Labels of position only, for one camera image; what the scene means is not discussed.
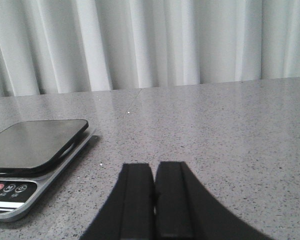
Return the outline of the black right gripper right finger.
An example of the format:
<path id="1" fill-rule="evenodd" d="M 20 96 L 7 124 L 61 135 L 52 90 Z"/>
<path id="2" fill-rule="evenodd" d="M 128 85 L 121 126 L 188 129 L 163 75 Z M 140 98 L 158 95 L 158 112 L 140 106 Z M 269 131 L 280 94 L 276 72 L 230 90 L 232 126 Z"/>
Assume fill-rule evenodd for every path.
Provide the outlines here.
<path id="1" fill-rule="evenodd" d="M 161 162 L 155 191 L 158 240 L 269 239 L 218 202 L 185 162 Z"/>

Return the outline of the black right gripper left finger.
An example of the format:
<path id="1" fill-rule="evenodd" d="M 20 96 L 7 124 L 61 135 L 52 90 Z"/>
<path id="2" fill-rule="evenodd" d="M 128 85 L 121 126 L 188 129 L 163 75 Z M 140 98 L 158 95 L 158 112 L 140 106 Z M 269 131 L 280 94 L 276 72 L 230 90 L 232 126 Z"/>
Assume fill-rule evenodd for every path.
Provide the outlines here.
<path id="1" fill-rule="evenodd" d="M 154 180 L 147 163 L 125 163 L 82 240 L 154 240 Z"/>

